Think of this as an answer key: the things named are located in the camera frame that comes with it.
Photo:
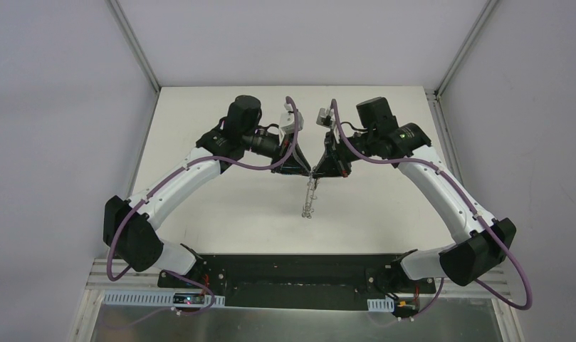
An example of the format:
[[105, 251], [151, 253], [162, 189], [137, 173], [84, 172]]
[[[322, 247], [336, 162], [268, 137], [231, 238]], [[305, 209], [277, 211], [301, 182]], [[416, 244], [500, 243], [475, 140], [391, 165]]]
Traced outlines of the round metal keyring disc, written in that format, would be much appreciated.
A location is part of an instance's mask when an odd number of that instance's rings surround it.
[[301, 216], [306, 219], [311, 219], [314, 213], [313, 203], [317, 199], [316, 190], [318, 188], [319, 179], [315, 177], [314, 172], [310, 173], [307, 183], [307, 191], [305, 194], [305, 203], [303, 205]]

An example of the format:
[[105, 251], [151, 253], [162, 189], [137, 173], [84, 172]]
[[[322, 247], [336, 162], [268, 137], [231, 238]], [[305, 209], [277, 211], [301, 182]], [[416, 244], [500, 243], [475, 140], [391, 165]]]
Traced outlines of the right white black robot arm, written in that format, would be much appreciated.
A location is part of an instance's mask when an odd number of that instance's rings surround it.
[[426, 133], [415, 123], [400, 125], [384, 97], [366, 100], [356, 109], [363, 128], [350, 137], [340, 134], [334, 103], [319, 110], [316, 123], [329, 132], [313, 177], [347, 177], [356, 160], [381, 164], [392, 160], [436, 210], [454, 241], [398, 258], [389, 274], [393, 288], [406, 292], [427, 277], [445, 277], [467, 286], [505, 261], [504, 250], [517, 232], [514, 223], [496, 219], [471, 197], [445, 168]]

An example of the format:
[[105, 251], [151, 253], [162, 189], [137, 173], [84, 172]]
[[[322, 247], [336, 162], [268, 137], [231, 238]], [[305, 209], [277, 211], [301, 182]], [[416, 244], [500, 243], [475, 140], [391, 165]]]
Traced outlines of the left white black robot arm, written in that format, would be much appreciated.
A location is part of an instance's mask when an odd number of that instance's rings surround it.
[[231, 166], [280, 172], [295, 156], [304, 123], [290, 96], [285, 98], [284, 108], [276, 124], [279, 133], [268, 135], [259, 125], [260, 100], [251, 95], [236, 97], [226, 116], [197, 140], [172, 171], [127, 199], [110, 198], [105, 204], [103, 227], [103, 240], [110, 248], [108, 279], [118, 281], [129, 270], [141, 272], [154, 267], [174, 273], [186, 288], [198, 286], [203, 269], [196, 264], [195, 252], [161, 239], [157, 230], [183, 201]]

